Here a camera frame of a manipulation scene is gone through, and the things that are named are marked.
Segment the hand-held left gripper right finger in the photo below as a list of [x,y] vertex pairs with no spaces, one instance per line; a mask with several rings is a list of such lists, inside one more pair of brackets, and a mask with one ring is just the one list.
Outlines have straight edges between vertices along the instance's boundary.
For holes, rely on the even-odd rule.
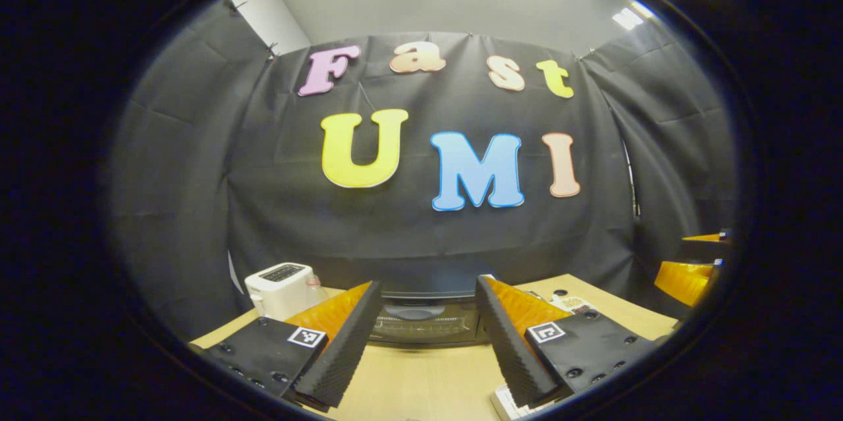
[[477,277],[475,296],[519,407],[587,391],[657,348],[596,309],[566,311],[487,275]]

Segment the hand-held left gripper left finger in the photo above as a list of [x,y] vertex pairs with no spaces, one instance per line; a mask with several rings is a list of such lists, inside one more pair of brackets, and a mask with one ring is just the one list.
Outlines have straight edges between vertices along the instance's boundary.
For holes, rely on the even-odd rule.
[[273,400],[337,408],[383,307],[380,282],[335,295],[285,321],[257,317],[190,350],[235,382]]

